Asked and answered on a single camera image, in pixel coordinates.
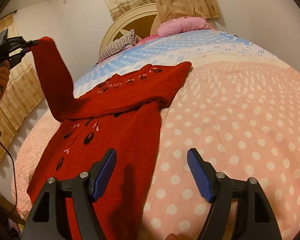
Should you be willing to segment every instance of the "wooden bed frame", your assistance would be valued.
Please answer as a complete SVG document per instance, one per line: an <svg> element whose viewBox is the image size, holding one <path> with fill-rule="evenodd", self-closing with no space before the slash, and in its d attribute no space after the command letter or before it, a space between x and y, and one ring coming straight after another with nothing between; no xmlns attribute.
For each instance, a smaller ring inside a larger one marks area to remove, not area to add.
<svg viewBox="0 0 300 240"><path fill-rule="evenodd" d="M207 20L207 22L210 26L217 29L209 20ZM122 37L131 29L134 29L138 39L156 35L158 34L157 29L160 24L161 21L155 3L149 3L133 8L122 14L110 26L102 40L99 52L110 42Z"/></svg>

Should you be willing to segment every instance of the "pink polka dot bedsheet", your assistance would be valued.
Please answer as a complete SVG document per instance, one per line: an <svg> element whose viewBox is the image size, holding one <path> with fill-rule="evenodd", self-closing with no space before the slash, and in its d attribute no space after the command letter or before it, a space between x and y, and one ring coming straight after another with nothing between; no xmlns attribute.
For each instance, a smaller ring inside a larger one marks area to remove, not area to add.
<svg viewBox="0 0 300 240"><path fill-rule="evenodd" d="M138 239L162 240L174 233L188 240L199 235L210 204L200 196L187 165L191 147L230 178L255 177L282 239L293 239L300 229L300 73L274 55L254 53L260 49L256 45L245 54L197 49L179 50L194 68L170 108L161 113L159 153ZM45 114L18 154L17 209L23 218L32 207L26 189L59 125L51 113ZM235 212L234 202L224 239L231 238Z"/></svg>

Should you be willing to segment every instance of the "ribbed knit fabric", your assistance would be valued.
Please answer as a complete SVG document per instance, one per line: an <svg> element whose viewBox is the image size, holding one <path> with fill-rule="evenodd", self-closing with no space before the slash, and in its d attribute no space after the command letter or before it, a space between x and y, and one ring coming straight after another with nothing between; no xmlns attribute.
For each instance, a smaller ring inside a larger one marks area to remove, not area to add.
<svg viewBox="0 0 300 240"><path fill-rule="evenodd" d="M49 38L40 40L33 47L38 73L39 69L47 73L55 68L66 70L64 66L55 65L50 55L42 57L47 48L53 50L53 47L55 45ZM62 112L59 118L64 122L49 142L34 172L27 190L32 202L49 177L54 176L58 180L73 178L82 171L88 171L108 148L114 148L117 165L104 196L93 207L108 240L134 239L158 153L159 110L171 104L190 67L190 62L177 66L148 64L123 76L115 74L75 99L69 107L66 103L51 109L53 116ZM61 90L61 87L67 87L63 86L63 82L69 81L58 78L60 76L63 74L59 73L56 78L46 74L39 75L39 79L41 84L53 82ZM48 85L43 85L42 89L47 100L53 98L48 102L49 106L56 98L68 93L57 92ZM81 237L71 199L66 200L66 206L72 239L79 240Z"/></svg>

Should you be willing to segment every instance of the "mattress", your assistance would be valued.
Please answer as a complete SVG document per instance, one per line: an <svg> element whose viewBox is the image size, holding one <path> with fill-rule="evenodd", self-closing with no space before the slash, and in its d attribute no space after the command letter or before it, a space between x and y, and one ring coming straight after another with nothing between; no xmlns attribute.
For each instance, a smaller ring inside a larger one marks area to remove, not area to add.
<svg viewBox="0 0 300 240"><path fill-rule="evenodd" d="M195 239L210 204L186 161L195 147L230 178L255 177L274 210L283 239L300 229L300 73L259 46L228 33L202 30L149 41L98 64L74 85L79 97L114 73L148 63L193 70L170 108L161 112L160 146L138 238L174 233ZM48 111L24 141L16 161L17 210L32 207L26 189L58 123ZM234 202L225 239L231 238Z"/></svg>

